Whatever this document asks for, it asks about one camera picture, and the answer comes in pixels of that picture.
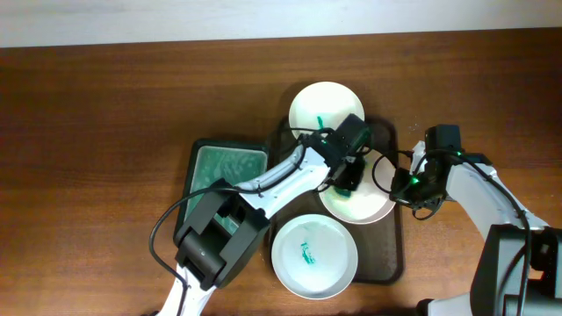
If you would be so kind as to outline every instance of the white background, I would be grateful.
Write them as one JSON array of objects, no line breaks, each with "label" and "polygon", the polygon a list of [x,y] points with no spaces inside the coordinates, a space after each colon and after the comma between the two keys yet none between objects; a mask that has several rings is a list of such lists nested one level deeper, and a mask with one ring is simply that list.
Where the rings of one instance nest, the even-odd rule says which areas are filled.
[{"label": "white background", "polygon": [[0,0],[0,47],[562,26],[562,0]]}]

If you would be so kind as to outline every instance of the wooden table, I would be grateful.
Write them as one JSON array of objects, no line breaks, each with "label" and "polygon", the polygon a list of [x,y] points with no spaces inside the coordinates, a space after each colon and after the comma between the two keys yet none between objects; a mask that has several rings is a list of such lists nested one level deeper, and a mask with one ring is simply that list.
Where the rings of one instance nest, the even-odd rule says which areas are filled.
[{"label": "wooden table", "polygon": [[[461,126],[535,214],[562,226],[562,29],[153,43],[0,51],[0,314],[139,315],[172,277],[148,234],[181,196],[191,144],[263,140],[318,81],[352,88],[401,148]],[[324,301],[256,254],[205,314],[348,314],[469,290],[483,240],[455,204],[403,212],[406,270]],[[174,220],[156,242],[173,263]]]}]

